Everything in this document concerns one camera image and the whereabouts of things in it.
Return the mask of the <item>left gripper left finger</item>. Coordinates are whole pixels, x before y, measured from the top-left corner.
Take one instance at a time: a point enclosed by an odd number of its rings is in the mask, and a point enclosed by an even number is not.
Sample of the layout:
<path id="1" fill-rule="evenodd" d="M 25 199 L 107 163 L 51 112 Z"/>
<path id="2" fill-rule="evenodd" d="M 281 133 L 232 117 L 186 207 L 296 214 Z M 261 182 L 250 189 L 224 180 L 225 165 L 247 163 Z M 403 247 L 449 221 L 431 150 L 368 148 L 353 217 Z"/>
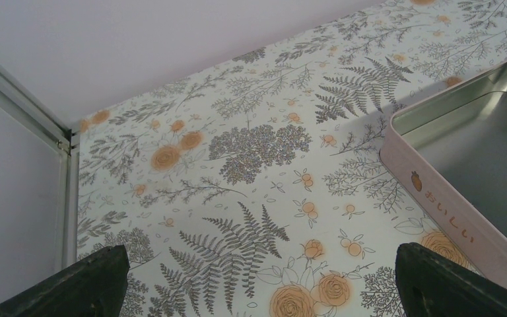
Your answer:
<path id="1" fill-rule="evenodd" d="M 126 247 L 103 247 L 0 303 L 0 316 L 119 316 L 128 272 Z"/>

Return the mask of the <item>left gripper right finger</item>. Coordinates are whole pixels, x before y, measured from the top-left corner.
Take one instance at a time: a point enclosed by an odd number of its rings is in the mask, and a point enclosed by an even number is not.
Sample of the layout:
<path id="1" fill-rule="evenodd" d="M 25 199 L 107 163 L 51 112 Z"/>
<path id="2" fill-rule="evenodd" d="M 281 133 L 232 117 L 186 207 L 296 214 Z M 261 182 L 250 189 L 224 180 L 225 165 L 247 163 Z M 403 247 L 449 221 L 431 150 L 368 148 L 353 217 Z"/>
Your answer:
<path id="1" fill-rule="evenodd" d="M 417 244 L 400 244 L 395 285 L 406 316 L 507 316 L 507 289 Z"/>

